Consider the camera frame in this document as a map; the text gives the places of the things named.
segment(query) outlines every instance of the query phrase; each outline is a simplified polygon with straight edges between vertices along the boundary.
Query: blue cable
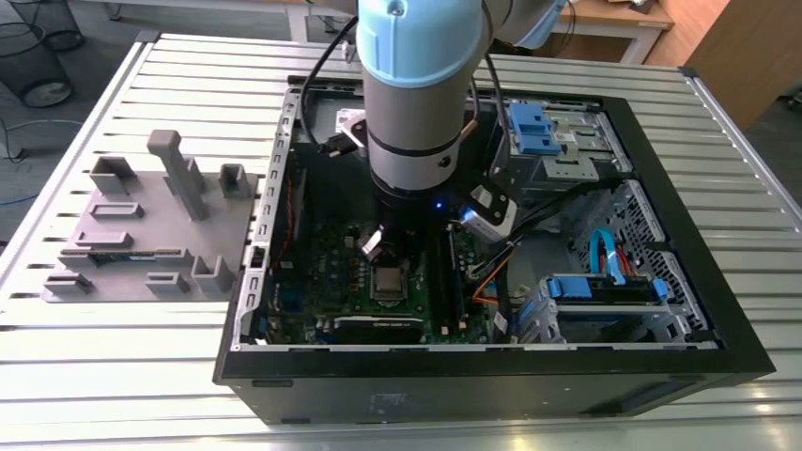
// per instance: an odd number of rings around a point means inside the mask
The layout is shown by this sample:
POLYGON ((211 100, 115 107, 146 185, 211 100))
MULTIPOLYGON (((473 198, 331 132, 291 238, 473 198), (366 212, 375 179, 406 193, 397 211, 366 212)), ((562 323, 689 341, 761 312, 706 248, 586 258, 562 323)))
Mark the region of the blue cable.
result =
POLYGON ((39 193, 35 195, 30 195, 28 197, 23 197, 22 199, 7 200, 6 202, 0 202, 0 207, 6 207, 7 205, 20 204, 31 199, 35 199, 39 196, 39 193))
POLYGON ((607 250, 607 273, 615 279, 615 285, 625 285, 627 279, 622 273, 621 261, 615 252, 615 240, 613 234, 605 228, 597 228, 590 234, 590 272, 599 273, 599 240, 605 241, 605 249, 607 250))

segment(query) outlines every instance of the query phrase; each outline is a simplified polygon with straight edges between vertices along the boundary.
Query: gray fixture base plate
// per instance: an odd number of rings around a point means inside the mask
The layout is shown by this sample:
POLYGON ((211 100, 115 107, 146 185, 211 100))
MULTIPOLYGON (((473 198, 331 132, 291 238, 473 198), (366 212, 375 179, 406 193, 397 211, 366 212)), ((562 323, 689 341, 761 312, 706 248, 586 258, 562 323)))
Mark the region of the gray fixture base plate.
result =
MULTIPOLYGON (((66 249, 75 248, 75 240, 82 232, 128 232, 134 238, 132 246, 110 251, 187 249, 194 257, 203 257, 210 266, 215 264, 216 257, 223 256, 226 265, 236 273, 255 205, 254 197, 224 198, 218 174, 203 174, 206 190, 202 197, 210 209, 210 217, 192 222, 178 196, 171 193, 164 182, 166 175, 166 172, 136 172, 136 178, 124 180, 128 195, 103 195, 95 190, 66 249), (144 214, 142 218, 98 220, 90 215, 90 211, 95 204, 104 202, 136 202, 144 214)), ((256 187, 258 176, 248 174, 247 177, 251 186, 256 187)), ((64 271, 66 268, 64 265, 58 265, 54 271, 64 271)), ((56 296, 46 289, 42 297, 50 303, 219 302, 228 299, 226 293, 207 295, 200 291, 191 270, 192 259, 180 266, 143 259, 116 261, 96 268, 72 267, 70 271, 80 272, 92 282, 91 292, 56 296), (190 291, 156 296, 146 286, 148 272, 180 272, 190 291)))

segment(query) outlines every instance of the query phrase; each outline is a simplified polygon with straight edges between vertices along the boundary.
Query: metal profile rail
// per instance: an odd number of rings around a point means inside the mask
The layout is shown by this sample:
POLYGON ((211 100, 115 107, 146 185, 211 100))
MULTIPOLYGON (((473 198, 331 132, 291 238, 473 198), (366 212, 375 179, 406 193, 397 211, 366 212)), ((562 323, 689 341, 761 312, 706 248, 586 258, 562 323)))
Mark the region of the metal profile rail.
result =
MULTIPOLYGON (((802 217, 707 90, 670 68, 497 57, 507 88, 629 99, 777 365, 754 383, 710 389, 633 419, 267 428, 211 382, 224 303, 40 299, 94 189, 83 171, 96 156, 124 155, 136 170, 156 167, 148 135, 176 129, 202 169, 242 163, 263 174, 287 76, 306 74, 321 53, 318 44, 179 35, 134 46, 0 257, 0 445, 796 448, 802 217)), ((359 74, 359 64, 335 56, 322 76, 359 74)), ((477 76, 490 87, 483 67, 477 76)))

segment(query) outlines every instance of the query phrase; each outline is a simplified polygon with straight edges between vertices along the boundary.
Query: motherboard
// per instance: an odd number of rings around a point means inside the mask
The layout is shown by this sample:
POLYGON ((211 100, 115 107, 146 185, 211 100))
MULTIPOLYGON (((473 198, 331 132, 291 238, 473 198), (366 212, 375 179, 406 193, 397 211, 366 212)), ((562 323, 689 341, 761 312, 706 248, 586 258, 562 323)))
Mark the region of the motherboard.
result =
MULTIPOLYGON (((313 225, 308 245, 292 249, 279 262, 278 281, 268 288, 272 313, 258 322, 258 336, 272 343, 329 344, 338 341, 335 321, 351 321, 351 330, 359 330, 362 323, 369 329, 393 329, 386 337, 405 343, 410 334, 421 337, 421 343, 485 342, 486 315, 462 313, 453 330, 438 327, 439 303, 431 301, 426 253, 399 267, 371 267, 359 249, 371 227, 367 222, 313 225)), ((454 236, 455 270, 466 278, 482 246, 467 232, 454 236)), ((470 301, 470 293, 459 296, 470 301)))

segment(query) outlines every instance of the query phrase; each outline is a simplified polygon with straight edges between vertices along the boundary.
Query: white label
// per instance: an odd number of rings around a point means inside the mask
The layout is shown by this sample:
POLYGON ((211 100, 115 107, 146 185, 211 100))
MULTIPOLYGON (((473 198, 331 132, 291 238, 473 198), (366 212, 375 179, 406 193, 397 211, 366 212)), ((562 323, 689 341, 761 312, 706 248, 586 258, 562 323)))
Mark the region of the white label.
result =
POLYGON ((499 312, 497 312, 497 316, 493 319, 493 323, 502 331, 502 334, 506 334, 506 318, 499 312))
POLYGON ((574 136, 574 133, 554 133, 554 137, 558 141, 577 144, 577 136, 574 136))
POLYGON ((639 22, 638 26, 647 26, 650 28, 666 28, 669 25, 659 22, 639 22))

